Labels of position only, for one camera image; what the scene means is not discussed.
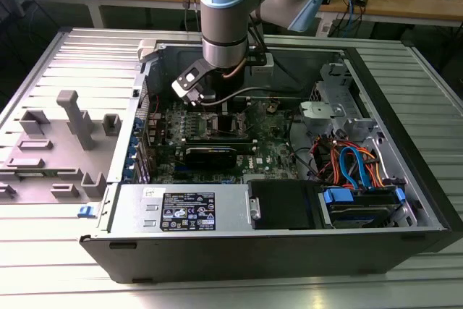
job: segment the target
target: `power supply label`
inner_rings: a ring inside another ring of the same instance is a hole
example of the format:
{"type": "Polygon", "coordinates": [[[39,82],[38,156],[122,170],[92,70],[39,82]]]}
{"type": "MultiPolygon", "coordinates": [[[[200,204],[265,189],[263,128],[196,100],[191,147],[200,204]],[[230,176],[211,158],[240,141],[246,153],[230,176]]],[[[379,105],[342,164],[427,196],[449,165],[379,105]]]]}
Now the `power supply label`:
{"type": "Polygon", "coordinates": [[[164,193],[161,230],[216,230],[216,199],[214,193],[164,193]]]}

